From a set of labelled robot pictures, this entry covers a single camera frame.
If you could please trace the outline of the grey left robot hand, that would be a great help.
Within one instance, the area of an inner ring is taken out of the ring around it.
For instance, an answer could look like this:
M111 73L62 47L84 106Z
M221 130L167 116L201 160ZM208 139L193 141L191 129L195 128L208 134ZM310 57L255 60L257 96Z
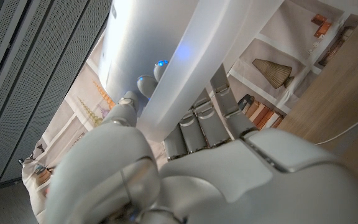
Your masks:
M223 67L165 139L159 167L126 92L54 170L47 223L358 223L358 180L336 156L239 109Z

